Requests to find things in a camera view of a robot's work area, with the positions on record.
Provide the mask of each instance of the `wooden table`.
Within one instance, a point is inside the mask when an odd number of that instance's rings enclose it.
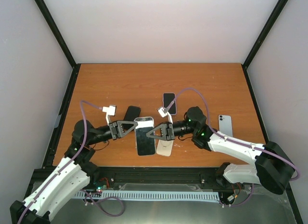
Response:
[[[57,165],[71,143],[74,125],[82,119],[79,101],[98,106],[116,105],[113,121],[123,119],[129,105],[141,108],[141,117],[151,116],[155,125],[167,121],[157,109],[164,92],[178,93],[194,87],[208,101],[211,124],[218,129],[218,115],[232,117],[233,136],[264,143],[260,124],[240,64],[82,64],[53,164]],[[177,100],[173,121],[183,120],[189,107],[205,106],[198,94],[184,92]],[[94,127],[106,125],[105,113],[84,105],[87,119]],[[217,167],[223,162],[243,163],[231,156],[197,148],[191,140],[174,141],[170,157],[138,156],[134,132],[94,154],[98,166]]]

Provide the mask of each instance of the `red wire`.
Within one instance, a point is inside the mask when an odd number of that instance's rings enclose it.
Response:
[[[106,184],[107,184],[107,189],[109,188],[109,182],[108,182],[108,178],[103,177],[100,179],[100,182],[102,182],[103,180],[106,180]]]
[[[240,191],[241,191],[241,185],[239,184],[239,183],[236,183],[237,184],[237,186],[239,187],[239,189],[240,189]]]

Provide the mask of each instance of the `black metal frame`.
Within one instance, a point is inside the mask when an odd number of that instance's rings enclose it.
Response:
[[[69,61],[70,65],[73,68],[72,75],[70,81],[67,86],[67,90],[65,92],[63,102],[60,108],[59,115],[61,115],[59,126],[53,130],[51,140],[48,146],[48,150],[42,165],[42,169],[34,170],[32,175],[29,187],[26,192],[26,197],[30,195],[31,190],[33,188],[34,182],[44,181],[50,173],[53,171],[54,167],[52,166],[52,162],[54,159],[54,155],[59,143],[60,135],[62,132],[62,128],[64,125],[65,117],[67,114],[67,110],[69,107],[69,103],[73,94],[75,82],[78,77],[78,72],[80,69],[80,64],[76,64],[74,58],[72,57],[70,50],[68,49],[55,21],[53,20],[44,0],[35,0],[37,3],[40,11],[42,12],[47,24],[49,25],[50,29],[52,30],[54,36],[56,37],[59,45],[61,46],[67,60]],[[257,51],[261,47],[263,41],[265,40],[266,36],[270,32],[271,28],[273,27],[275,21],[277,20],[278,16],[280,15],[281,11],[283,10],[284,6],[288,0],[278,0],[275,8],[273,9],[271,15],[269,16],[266,24],[264,25],[260,35],[258,36],[254,46],[252,47],[251,51],[249,52],[245,62],[242,64],[244,76],[246,78],[247,86],[255,106],[255,110],[257,113],[257,117],[262,129],[262,133],[264,136],[265,141],[269,140],[266,129],[261,117],[260,110],[257,105],[257,100],[249,79],[248,75],[248,67],[251,64],[252,60],[254,59]],[[118,185],[125,184],[125,183],[166,183],[166,184],[198,184],[202,188],[205,189],[213,189],[213,191],[217,192],[232,192],[231,188],[222,189],[213,181],[215,179],[215,172],[217,168],[130,168],[130,167],[101,167],[102,171],[106,173],[108,178],[114,178],[113,187],[117,187]],[[201,180],[205,179],[206,183],[202,184]],[[289,201],[291,203],[293,213],[295,215],[295,219],[297,223],[303,223],[298,207],[296,205],[296,201],[294,199],[294,195],[292,193],[290,185],[286,188],[287,195],[289,197]]]

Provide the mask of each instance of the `black mounting bracket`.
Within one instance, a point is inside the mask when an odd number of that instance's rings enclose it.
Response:
[[[125,131],[123,128],[123,124],[131,124],[132,127],[130,127],[128,130]],[[125,120],[118,120],[118,121],[109,123],[109,128],[111,131],[112,139],[116,140],[116,139],[126,136],[130,131],[136,128],[137,125],[138,125],[137,122],[125,121]]]
[[[160,130],[160,135],[156,135],[155,131]],[[161,123],[155,128],[147,132],[147,137],[162,140],[162,141],[172,141],[175,139],[174,130],[172,123]]]

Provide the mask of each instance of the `black smartphone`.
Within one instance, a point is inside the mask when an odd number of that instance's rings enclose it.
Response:
[[[168,105],[173,101],[175,98],[175,94],[171,92],[167,92],[163,94],[163,107],[168,107]],[[177,102],[175,102],[171,108],[169,109],[169,113],[171,115],[175,115],[177,113]]]
[[[155,139],[147,137],[147,132],[154,128],[152,117],[138,117],[135,119],[138,126],[135,128],[136,147],[139,156],[153,155],[156,152]]]
[[[125,121],[134,121],[135,118],[139,117],[140,112],[141,112],[141,108],[136,107],[136,106],[129,106],[127,108],[126,113],[125,113],[124,120]],[[125,130],[128,130],[130,127],[132,127],[131,124],[123,124],[123,128]]]

